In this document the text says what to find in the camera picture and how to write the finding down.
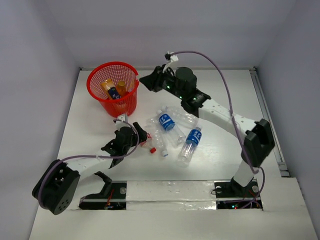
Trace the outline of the red label clear bottle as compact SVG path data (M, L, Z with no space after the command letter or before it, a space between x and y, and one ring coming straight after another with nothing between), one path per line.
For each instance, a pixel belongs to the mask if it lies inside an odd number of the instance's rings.
M154 146L154 144L153 144L153 139L152 139L152 137L151 137L151 135L150 135L150 133L147 133L147 135L146 135L146 139L150 139L150 143L149 143L149 146L141 146L142 148L145 148L145 149L148 149L148 151L151 153L151 154L154 154L156 151L157 151L157 149L155 148L155 146Z

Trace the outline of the small orange juice bottle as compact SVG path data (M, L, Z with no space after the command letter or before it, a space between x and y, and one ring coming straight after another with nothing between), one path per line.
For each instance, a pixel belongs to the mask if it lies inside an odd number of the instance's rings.
M116 90L122 98L128 94L126 83L124 81L119 81L117 83Z

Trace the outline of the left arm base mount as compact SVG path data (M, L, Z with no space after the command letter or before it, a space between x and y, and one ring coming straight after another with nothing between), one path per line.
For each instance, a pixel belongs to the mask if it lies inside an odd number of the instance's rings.
M82 197L78 207L81 210L126 210L127 182L113 181L101 171L95 175L104 182L101 191Z

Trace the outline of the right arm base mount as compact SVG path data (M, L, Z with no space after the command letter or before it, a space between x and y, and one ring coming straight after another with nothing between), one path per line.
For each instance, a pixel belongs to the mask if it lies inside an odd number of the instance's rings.
M251 181L247 187L232 189L229 181L218 181L214 183L210 194L215 196L216 208L218 210L237 209L263 209L260 189L256 180Z

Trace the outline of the tall orange drink bottle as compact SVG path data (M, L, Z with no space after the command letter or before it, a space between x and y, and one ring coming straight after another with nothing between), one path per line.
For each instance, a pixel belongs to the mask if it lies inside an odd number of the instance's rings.
M115 84L110 78L100 83L100 86L110 100L118 100L121 98Z

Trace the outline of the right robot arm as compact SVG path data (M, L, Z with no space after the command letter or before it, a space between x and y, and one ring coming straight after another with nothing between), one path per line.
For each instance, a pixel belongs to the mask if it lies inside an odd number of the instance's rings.
M197 77L188 67L176 71L156 66L153 72L139 80L149 91L165 90L181 100L181 107L189 114L211 122L235 136L241 146L242 161L229 183L235 196L242 196L265 158L275 147L271 124L255 121L225 108L197 88Z

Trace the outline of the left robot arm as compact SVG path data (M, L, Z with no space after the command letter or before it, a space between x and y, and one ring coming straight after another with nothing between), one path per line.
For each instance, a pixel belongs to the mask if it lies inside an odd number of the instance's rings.
M148 133L138 122L115 120L114 123L115 138L101 148L107 155L75 155L51 162L31 193L40 207L54 215L61 214L71 204L79 181L91 175L102 178L93 186L95 196L112 195L112 180L103 171L117 166L148 139Z

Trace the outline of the clear unlabelled bottle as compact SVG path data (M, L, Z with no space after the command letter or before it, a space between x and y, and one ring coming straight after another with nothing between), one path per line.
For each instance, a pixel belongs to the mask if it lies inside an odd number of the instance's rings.
M167 113L175 123L182 125L183 127L192 129L198 124L199 119L196 116L187 113L181 107L163 105L160 109Z

